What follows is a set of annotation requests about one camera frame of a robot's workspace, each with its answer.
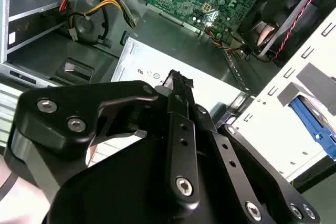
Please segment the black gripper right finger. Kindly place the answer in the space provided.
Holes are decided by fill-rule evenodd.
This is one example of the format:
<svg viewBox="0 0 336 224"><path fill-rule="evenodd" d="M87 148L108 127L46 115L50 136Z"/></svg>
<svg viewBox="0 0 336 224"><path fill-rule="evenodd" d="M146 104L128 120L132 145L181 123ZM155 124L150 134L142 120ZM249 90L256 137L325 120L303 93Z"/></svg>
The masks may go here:
<svg viewBox="0 0 336 224"><path fill-rule="evenodd" d="M209 155L209 181L225 223L320 223L307 200L230 124L216 129L208 111L195 103L194 82L184 79L184 94Z"/></svg>

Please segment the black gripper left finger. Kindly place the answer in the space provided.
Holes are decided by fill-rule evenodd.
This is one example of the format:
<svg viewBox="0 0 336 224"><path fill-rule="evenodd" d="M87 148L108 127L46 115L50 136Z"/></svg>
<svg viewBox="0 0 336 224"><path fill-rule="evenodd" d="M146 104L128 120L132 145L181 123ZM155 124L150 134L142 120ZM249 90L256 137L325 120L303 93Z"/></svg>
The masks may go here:
<svg viewBox="0 0 336 224"><path fill-rule="evenodd" d="M10 167L28 172L53 202L71 178L130 145L167 142L165 186L176 205L199 202L195 124L184 79L33 89L19 99L7 144Z"/></svg>

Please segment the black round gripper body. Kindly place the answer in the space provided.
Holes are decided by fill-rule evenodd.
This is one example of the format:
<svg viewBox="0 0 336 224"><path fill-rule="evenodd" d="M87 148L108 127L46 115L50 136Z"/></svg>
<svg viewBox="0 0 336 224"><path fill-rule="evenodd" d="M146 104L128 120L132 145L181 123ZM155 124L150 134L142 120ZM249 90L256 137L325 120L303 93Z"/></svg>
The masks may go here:
<svg viewBox="0 0 336 224"><path fill-rule="evenodd" d="M182 215L165 186L167 142L138 141L77 174L54 199L47 223L247 223L228 180L197 152L200 202Z"/></svg>

